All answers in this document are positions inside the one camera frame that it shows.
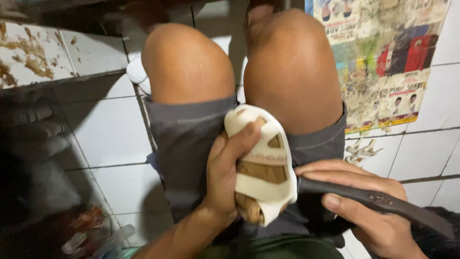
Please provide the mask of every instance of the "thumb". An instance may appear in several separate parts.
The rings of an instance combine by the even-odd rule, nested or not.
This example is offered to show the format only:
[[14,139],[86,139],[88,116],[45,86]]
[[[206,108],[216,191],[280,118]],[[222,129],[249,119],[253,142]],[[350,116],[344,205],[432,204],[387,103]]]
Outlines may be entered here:
[[224,163],[234,164],[242,155],[251,151],[260,139],[260,126],[250,122],[237,134],[229,138],[222,150],[221,159]]
[[321,202],[325,208],[354,223],[369,235],[379,231],[382,214],[363,204],[336,194],[325,194]]

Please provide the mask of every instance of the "fingernail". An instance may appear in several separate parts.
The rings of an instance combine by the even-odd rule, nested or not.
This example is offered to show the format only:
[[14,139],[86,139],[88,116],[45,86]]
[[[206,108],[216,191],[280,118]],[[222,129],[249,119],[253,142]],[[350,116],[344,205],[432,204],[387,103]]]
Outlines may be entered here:
[[249,137],[252,134],[254,134],[254,132],[255,132],[254,122],[249,122],[244,129],[244,133]]
[[334,210],[336,210],[340,206],[340,198],[334,194],[326,194],[323,205],[328,210],[334,212]]

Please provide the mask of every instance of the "foot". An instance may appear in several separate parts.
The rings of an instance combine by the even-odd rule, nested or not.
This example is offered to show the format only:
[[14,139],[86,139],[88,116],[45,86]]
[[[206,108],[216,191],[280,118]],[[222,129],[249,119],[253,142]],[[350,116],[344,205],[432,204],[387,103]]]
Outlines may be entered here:
[[249,2],[243,25],[248,54],[254,38],[254,25],[270,17],[274,13],[281,12],[283,5],[284,0],[252,0]]

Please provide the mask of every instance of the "grout line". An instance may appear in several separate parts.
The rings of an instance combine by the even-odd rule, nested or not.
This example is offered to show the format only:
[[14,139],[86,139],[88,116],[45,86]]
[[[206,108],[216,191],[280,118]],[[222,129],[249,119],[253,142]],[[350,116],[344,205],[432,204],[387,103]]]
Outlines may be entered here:
[[460,126],[452,127],[452,128],[445,128],[445,129],[428,129],[428,130],[413,131],[413,132],[403,131],[403,132],[397,133],[397,134],[388,134],[388,135],[382,135],[382,136],[362,136],[362,137],[358,137],[358,138],[349,138],[349,139],[345,139],[345,140],[358,140],[358,139],[361,139],[361,138],[363,138],[363,139],[380,138],[380,137],[388,137],[388,136],[410,135],[410,134],[427,133],[427,132],[435,132],[435,131],[443,131],[443,130],[458,130],[458,129],[460,129]]
[[111,215],[113,215],[114,210],[112,209],[112,206],[110,206],[110,203],[109,203],[109,201],[107,200],[107,197],[105,197],[105,194],[104,194],[104,192],[102,191],[102,188],[101,188],[101,186],[99,185],[99,182],[98,182],[98,181],[96,180],[96,178],[94,177],[94,173],[92,172],[91,169],[89,169],[89,172],[90,172],[90,174],[91,174],[92,179],[93,179],[94,182],[96,183],[96,185],[97,185],[99,191],[101,192],[102,197],[104,198],[104,200],[103,200],[102,202],[105,202],[105,203],[107,204],[107,206],[108,206],[109,209],[110,209]]
[[[81,148],[80,143],[78,142],[78,139],[77,139],[77,137],[75,136],[75,132],[74,132],[74,130],[72,129],[72,127],[70,126],[69,120],[67,119],[67,115],[65,115],[64,110],[62,109],[62,107],[61,107],[60,104],[59,104],[59,109],[60,109],[60,111],[61,111],[61,114],[64,116],[65,122],[66,122],[67,125],[69,126],[70,133],[71,133],[72,136],[74,137],[75,142],[77,143],[77,146],[78,146],[78,148],[80,149],[81,155],[83,156],[83,159],[84,159],[85,162],[86,162],[86,165],[89,166],[88,159],[86,158],[85,153],[83,152],[83,149]],[[107,197],[105,197],[105,194],[104,194],[104,192],[102,191],[102,188],[99,186],[99,183],[98,183],[98,181],[96,180],[96,178],[94,177],[94,174],[93,174],[93,172],[92,172],[91,169],[89,169],[89,173],[91,174],[91,177],[92,177],[91,180],[93,180],[93,181],[96,183],[97,188],[99,189],[99,192],[102,194],[102,198],[103,198],[104,200],[102,200],[101,202],[105,202],[105,203],[107,204],[107,207],[109,207],[109,209],[110,209],[110,213],[113,214],[113,213],[114,213],[114,212],[113,212],[113,209],[112,209],[112,207],[110,206],[109,201],[107,200]]]
[[[438,39],[436,41],[436,45],[435,45],[435,49],[434,49],[434,53],[433,53],[433,57],[431,58],[431,62],[433,62],[433,58],[435,57],[436,55],[436,51],[437,51],[437,44],[439,42],[439,38],[441,36],[441,33],[443,32],[443,29],[444,29],[444,25],[446,24],[446,18],[447,18],[447,15],[449,13],[449,9],[450,9],[450,6],[452,5],[452,0],[449,0],[449,4],[447,5],[447,8],[446,8],[446,12],[444,14],[444,17],[443,17],[443,24],[441,24],[441,27],[439,28],[439,31],[438,31]],[[439,66],[439,65],[443,65],[443,64],[438,64],[438,65],[432,65],[430,64],[430,68],[434,67],[434,66]]]
[[443,170],[441,171],[441,174],[440,174],[440,176],[441,176],[441,175],[443,175],[443,173],[444,173],[444,169],[446,169],[446,167],[447,167],[447,163],[449,162],[450,158],[452,157],[452,154],[454,153],[454,151],[455,151],[455,148],[458,146],[459,142],[460,142],[460,139],[459,139],[459,140],[457,140],[457,144],[455,144],[454,148],[452,149],[452,152],[450,153],[450,156],[449,156],[449,158],[447,159],[447,161],[446,161],[446,164],[444,165],[444,167],[443,167]]
[[432,199],[431,202],[430,202],[430,206],[433,204],[434,199],[436,198],[436,195],[437,195],[437,193],[439,192],[439,190],[441,189],[441,187],[442,187],[443,184],[444,184],[444,181],[441,183],[441,185],[439,185],[439,188],[437,189],[436,194],[434,194],[433,199]]
[[437,65],[432,65],[431,67],[443,66],[443,65],[456,65],[456,64],[460,64],[460,62],[452,62],[452,63],[445,63],[445,64],[437,64]]
[[128,166],[128,165],[145,165],[145,164],[148,164],[148,162],[145,161],[142,163],[129,163],[129,164],[120,164],[120,165],[103,165],[103,166],[94,166],[94,167],[86,167],[86,168],[73,168],[73,169],[67,169],[64,171],[69,172],[69,171],[80,171],[80,170],[86,170],[86,169],[99,169],[99,168],[108,168],[108,167],[118,167],[118,166]]
[[74,73],[76,75],[77,74],[77,69],[75,69],[74,62],[72,61],[72,58],[71,58],[70,53],[69,53],[69,50],[67,49],[67,44],[65,44],[65,42],[64,42],[64,36],[61,33],[60,29],[58,29],[58,28],[55,28],[55,29],[57,30],[57,33],[59,34],[59,37],[61,37],[62,44],[63,44],[62,48],[64,48],[65,53],[67,54],[67,58],[69,59],[70,65],[72,66],[72,69],[74,70]]
[[403,142],[403,138],[404,138],[404,135],[402,136],[401,141],[399,142],[398,150],[396,150],[395,159],[393,159],[393,163],[391,164],[390,171],[388,172],[388,176],[386,178],[390,178],[391,170],[393,169],[393,165],[395,164],[396,157],[398,156],[399,148],[401,147],[401,144]]
[[351,256],[351,258],[354,259],[353,255],[352,255],[351,252],[348,250],[348,247],[346,247],[346,244],[345,244],[345,249],[347,250],[348,254]]
[[193,23],[193,28],[196,29],[195,27],[195,15],[193,14],[193,6],[190,6],[190,11],[192,13],[192,23]]
[[101,100],[111,100],[111,99],[121,99],[121,98],[129,98],[129,97],[136,97],[136,96],[135,96],[135,95],[130,95],[130,96],[121,96],[121,97],[109,97],[109,98],[102,98],[102,99],[91,99],[91,100],[69,101],[69,102],[60,102],[60,104],[80,103],[80,102],[94,102],[94,101],[101,101]]
[[117,213],[117,214],[112,214],[114,216],[116,215],[129,215],[129,214],[142,214],[142,213],[149,213],[149,214],[163,214],[163,213],[168,213],[170,211],[159,211],[159,212],[156,212],[156,211],[152,211],[152,212],[149,212],[149,211],[145,211],[145,212],[130,212],[130,213]]
[[433,176],[433,177],[424,177],[424,178],[416,178],[416,179],[409,179],[409,180],[402,180],[399,181],[401,184],[406,183],[414,183],[414,182],[431,182],[431,181],[438,181],[438,180],[449,180],[449,179],[458,179],[460,175],[451,175],[451,176]]

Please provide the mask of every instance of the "gray shorts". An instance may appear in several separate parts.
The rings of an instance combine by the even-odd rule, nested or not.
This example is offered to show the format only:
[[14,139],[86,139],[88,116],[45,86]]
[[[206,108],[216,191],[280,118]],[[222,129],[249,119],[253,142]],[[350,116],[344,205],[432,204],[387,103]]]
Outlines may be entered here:
[[[216,137],[224,129],[224,116],[238,105],[236,96],[203,103],[165,105],[150,103],[150,129],[158,150],[156,164],[175,222],[198,206],[206,194],[206,162]],[[343,159],[346,108],[336,124],[305,135],[287,135],[293,165],[321,159]],[[279,234],[310,234],[315,225],[333,219],[318,195],[300,195],[267,228],[233,223],[217,241]]]

